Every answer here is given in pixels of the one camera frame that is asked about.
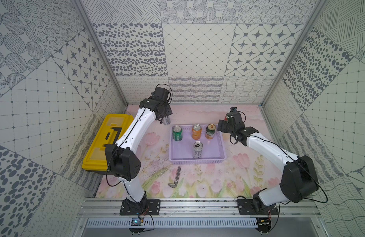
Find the silver slim drink can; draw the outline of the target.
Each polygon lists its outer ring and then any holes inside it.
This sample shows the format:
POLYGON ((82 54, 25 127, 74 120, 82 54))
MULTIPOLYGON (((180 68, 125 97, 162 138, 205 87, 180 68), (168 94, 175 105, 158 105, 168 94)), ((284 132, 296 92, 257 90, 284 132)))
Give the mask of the silver slim drink can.
POLYGON ((164 125, 169 125, 171 123, 170 117, 169 116, 164 117, 162 123, 164 125))

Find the green gold-top drink can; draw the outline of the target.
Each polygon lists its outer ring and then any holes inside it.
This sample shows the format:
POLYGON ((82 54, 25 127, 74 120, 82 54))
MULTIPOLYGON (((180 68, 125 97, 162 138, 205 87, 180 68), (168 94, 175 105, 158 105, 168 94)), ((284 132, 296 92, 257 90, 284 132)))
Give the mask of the green gold-top drink can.
POLYGON ((205 131, 205 137, 209 140, 213 139, 216 134, 216 126, 214 124, 208 124, 205 131))

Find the green soda can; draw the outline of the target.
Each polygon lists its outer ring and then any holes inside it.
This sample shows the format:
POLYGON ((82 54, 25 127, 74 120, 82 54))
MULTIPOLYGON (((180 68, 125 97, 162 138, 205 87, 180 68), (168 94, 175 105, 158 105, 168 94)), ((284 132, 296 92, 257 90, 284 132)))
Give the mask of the green soda can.
POLYGON ((183 138, 183 130, 179 125, 176 125, 173 127, 172 129, 172 136, 173 136, 173 140, 176 142, 181 141, 183 138))

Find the orange soda can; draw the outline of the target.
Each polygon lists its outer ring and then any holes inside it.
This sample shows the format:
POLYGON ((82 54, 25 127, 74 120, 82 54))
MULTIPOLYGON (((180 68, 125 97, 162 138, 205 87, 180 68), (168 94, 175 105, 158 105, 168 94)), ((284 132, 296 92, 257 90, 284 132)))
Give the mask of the orange soda can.
POLYGON ((201 138, 201 133, 202 133, 202 127, 200 124, 195 124, 192 127, 192 138, 194 140, 198 140, 201 138))

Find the purple perforated plastic basket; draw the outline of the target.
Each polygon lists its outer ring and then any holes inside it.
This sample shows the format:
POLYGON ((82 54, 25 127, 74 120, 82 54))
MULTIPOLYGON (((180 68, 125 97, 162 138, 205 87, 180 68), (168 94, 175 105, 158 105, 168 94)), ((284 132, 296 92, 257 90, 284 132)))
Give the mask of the purple perforated plastic basket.
POLYGON ((201 158, 194 158, 194 143, 192 138, 193 125, 180 125, 182 129, 182 140, 175 141, 173 137, 173 128, 170 128, 170 146, 169 161, 174 165, 196 165, 196 164, 217 164, 222 163, 226 158, 225 143, 222 133, 215 132, 213 139, 205 137, 205 131, 202 131, 198 140, 203 144, 201 158))

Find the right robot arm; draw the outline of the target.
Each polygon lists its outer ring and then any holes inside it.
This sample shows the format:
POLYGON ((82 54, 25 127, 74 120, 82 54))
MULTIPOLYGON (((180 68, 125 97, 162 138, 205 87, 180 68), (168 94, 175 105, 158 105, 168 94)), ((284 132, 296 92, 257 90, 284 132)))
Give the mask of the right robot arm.
POLYGON ((298 203, 320 189, 313 160, 298 156, 268 140, 251 126, 246 127, 242 113, 232 107, 225 120, 219 120, 217 131, 228 133, 235 144, 249 147, 272 162, 282 172, 281 181, 253 195, 253 206, 261 209, 280 202, 298 203))

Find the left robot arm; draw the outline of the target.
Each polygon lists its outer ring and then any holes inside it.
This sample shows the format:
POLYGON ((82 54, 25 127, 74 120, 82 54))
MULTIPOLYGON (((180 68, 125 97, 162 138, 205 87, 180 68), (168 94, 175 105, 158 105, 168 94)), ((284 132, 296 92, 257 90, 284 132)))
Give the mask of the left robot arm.
POLYGON ((170 106, 172 98, 171 87, 158 84, 151 96, 140 102, 139 110, 124 134, 105 148, 105 177, 117 177, 118 184, 124 185, 130 203, 143 204, 147 199, 138 178, 141 161, 136 156, 136 151, 151 124, 154 121, 166 124, 165 120, 173 114, 170 106))

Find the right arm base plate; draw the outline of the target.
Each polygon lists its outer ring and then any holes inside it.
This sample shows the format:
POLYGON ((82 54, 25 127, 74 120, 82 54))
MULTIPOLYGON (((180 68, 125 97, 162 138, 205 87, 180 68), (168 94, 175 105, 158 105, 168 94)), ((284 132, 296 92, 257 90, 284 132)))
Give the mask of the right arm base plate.
POLYGON ((273 216, 279 214, 279 209, 275 204, 265 206, 263 203, 258 203, 253 199, 244 198, 237 199, 236 203, 239 214, 243 216, 273 216))

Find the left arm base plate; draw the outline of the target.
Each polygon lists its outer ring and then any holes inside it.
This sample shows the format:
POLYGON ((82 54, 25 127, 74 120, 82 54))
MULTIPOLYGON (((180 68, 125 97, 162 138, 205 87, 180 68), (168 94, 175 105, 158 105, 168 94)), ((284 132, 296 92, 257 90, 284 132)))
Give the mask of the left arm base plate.
POLYGON ((122 202, 120 215, 159 215, 160 205, 160 199, 142 199, 140 203, 136 203, 126 198, 122 202))

